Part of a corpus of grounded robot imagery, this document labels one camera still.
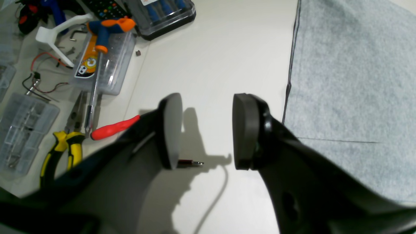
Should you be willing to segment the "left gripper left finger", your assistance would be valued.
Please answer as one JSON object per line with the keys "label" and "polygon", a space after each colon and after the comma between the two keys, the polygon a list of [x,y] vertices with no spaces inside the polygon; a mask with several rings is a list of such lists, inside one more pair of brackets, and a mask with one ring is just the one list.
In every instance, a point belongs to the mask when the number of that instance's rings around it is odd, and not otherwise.
{"label": "left gripper left finger", "polygon": [[51,185],[24,198],[1,198],[2,234],[133,234],[152,184],[175,169],[182,98],[172,93],[117,141]]}

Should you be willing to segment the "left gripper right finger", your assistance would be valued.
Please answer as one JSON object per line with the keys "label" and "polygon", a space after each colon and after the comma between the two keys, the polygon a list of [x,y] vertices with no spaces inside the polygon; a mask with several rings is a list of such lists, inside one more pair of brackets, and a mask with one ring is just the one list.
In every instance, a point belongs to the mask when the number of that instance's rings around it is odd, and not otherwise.
{"label": "left gripper right finger", "polygon": [[233,97],[235,168],[259,172],[281,234],[414,234],[415,208],[371,191],[300,142],[252,94]]}

